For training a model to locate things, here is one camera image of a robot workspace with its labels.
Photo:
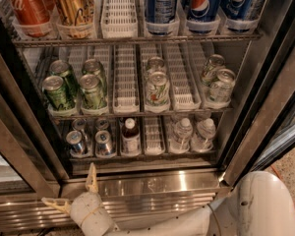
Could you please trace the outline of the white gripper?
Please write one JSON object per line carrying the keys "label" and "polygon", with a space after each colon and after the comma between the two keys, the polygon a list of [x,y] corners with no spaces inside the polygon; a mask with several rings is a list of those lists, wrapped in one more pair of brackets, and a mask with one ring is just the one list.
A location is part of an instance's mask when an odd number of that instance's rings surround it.
{"label": "white gripper", "polygon": [[42,198],[48,207],[53,207],[71,218],[79,225],[85,236],[104,236],[106,233],[118,229],[117,224],[105,209],[98,192],[96,167],[89,166],[86,180],[88,192],[84,192],[74,199],[72,204],[68,199]]}

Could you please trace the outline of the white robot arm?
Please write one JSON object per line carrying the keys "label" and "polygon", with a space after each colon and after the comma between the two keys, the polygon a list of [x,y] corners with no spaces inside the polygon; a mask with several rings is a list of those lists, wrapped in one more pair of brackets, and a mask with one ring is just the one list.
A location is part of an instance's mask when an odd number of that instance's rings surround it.
{"label": "white robot arm", "polygon": [[222,199],[141,229],[121,230],[105,209],[91,165],[87,190],[73,201],[42,202],[68,214],[85,236],[295,236],[295,205],[285,184],[266,171],[246,174]]}

